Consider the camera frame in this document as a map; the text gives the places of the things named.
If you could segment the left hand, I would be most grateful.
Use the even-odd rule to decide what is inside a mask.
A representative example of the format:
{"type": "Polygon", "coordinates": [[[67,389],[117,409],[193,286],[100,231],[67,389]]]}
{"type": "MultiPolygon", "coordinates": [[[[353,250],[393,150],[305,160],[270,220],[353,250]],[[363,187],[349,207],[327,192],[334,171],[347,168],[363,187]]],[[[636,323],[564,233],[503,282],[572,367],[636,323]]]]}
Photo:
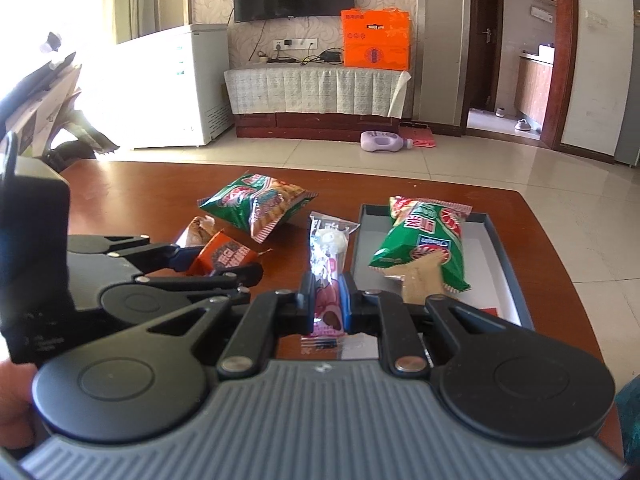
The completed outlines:
{"type": "Polygon", "coordinates": [[[32,382],[37,369],[32,364],[1,363],[0,441],[2,448],[18,450],[35,442],[32,424],[32,382]]]}

